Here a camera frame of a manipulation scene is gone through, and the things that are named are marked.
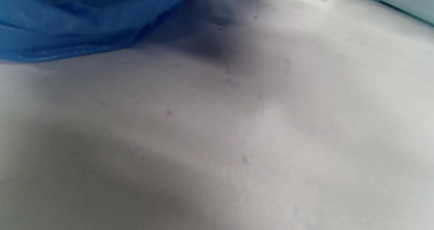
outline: dark speck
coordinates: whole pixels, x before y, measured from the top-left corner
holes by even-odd
[[[106,108],[106,109],[108,108],[107,103],[105,103],[104,101],[100,101],[99,106]]]
[[[229,85],[232,85],[234,87],[239,87],[240,86],[240,83],[237,82],[237,81],[232,80],[231,77],[226,78],[225,83],[227,83]]]
[[[245,165],[246,167],[248,167],[250,165],[250,161],[245,157],[243,157],[242,162],[243,162],[243,165]]]
[[[167,110],[164,114],[165,114],[166,116],[169,116],[169,117],[172,117],[172,116],[173,116],[173,112],[172,112],[171,110]]]

